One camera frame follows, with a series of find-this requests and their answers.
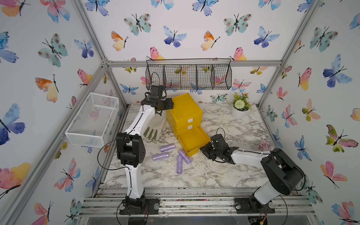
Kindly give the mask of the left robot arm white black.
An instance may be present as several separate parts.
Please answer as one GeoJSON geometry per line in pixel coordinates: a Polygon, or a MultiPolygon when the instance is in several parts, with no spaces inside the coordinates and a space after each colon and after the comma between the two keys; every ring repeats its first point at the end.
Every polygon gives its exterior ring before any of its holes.
{"type": "Polygon", "coordinates": [[[156,114],[173,109],[171,98],[145,99],[131,125],[116,137],[117,158],[126,171],[127,193],[124,200],[125,213],[140,214],[147,210],[142,182],[141,167],[146,155],[142,135],[156,114]]]}

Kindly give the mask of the yellow three-drawer box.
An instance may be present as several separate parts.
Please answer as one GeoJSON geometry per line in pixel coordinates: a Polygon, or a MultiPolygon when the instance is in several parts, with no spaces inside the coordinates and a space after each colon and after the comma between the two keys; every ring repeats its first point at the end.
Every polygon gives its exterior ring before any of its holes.
{"type": "Polygon", "coordinates": [[[174,106],[166,112],[166,119],[183,150],[191,157],[211,141],[201,127],[203,111],[188,93],[172,101],[174,106]]]}

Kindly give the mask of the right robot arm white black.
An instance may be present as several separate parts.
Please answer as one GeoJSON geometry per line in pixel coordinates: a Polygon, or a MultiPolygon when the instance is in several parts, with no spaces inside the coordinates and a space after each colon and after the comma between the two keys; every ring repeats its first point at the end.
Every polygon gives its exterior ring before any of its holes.
{"type": "Polygon", "coordinates": [[[279,148],[266,152],[241,150],[239,147],[229,147],[224,137],[216,134],[200,151],[214,162],[248,165],[265,171],[268,181],[247,199],[248,207],[253,212],[263,210],[280,195],[290,195],[305,179],[303,170],[279,148]]]}

